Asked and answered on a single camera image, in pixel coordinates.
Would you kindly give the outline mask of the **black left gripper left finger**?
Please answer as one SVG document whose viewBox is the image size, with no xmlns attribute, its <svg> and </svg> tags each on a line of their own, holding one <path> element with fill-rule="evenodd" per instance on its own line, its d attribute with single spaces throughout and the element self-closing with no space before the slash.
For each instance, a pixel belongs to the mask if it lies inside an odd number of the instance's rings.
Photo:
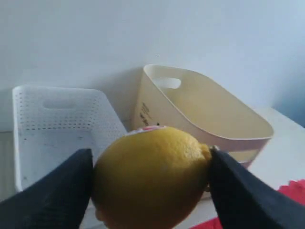
<svg viewBox="0 0 305 229">
<path fill-rule="evenodd" d="M 2 229 L 77 229 L 92 191 L 90 149 L 80 149 L 48 175 L 0 203 Z"/>
</svg>

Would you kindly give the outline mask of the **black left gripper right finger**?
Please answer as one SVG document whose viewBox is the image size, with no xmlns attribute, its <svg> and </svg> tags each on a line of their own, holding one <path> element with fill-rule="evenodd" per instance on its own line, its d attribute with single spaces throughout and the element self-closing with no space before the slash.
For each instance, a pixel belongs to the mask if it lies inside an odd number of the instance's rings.
<svg viewBox="0 0 305 229">
<path fill-rule="evenodd" d="M 224 229 L 303 229 L 305 208 L 269 187 L 228 153 L 210 149 L 208 182 Z"/>
</svg>

